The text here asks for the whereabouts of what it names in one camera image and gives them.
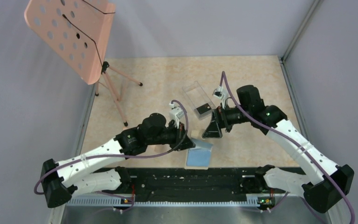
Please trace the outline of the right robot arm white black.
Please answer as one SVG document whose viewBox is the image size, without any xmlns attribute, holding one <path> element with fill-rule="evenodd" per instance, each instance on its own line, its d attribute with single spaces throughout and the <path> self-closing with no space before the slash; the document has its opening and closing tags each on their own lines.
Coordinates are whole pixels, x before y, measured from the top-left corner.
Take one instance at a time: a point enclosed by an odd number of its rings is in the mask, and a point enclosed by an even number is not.
<svg viewBox="0 0 358 224">
<path fill-rule="evenodd" d="M 294 127 L 287 115 L 275 105 L 265 105 L 253 85 L 237 90 L 238 99 L 230 107 L 230 92 L 220 86 L 213 91 L 221 103 L 212 111 L 209 126 L 202 137 L 221 138 L 234 125 L 250 123 L 277 143 L 300 166 L 303 174 L 285 171 L 273 165 L 257 168 L 255 187 L 260 192 L 281 189 L 301 197 L 319 213 L 326 213 L 338 202 L 348 202 L 354 177 L 348 165 L 340 166 L 324 156 Z"/>
</svg>

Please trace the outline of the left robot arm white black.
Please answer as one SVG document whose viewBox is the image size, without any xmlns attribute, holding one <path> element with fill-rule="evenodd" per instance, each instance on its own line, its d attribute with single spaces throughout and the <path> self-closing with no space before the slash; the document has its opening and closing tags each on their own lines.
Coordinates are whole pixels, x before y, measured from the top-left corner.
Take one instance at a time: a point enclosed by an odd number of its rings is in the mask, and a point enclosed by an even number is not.
<svg viewBox="0 0 358 224">
<path fill-rule="evenodd" d="M 42 165 L 41 176 L 34 186 L 36 195 L 43 195 L 49 208 L 66 204 L 71 199 L 103 190 L 127 192 L 131 178 L 124 167 L 104 172 L 97 170 L 126 159 L 151 159 L 195 147 L 188 136 L 186 112 L 172 112 L 170 122 L 160 113 L 153 113 L 136 127 L 123 130 L 101 146 L 76 157 Z"/>
</svg>

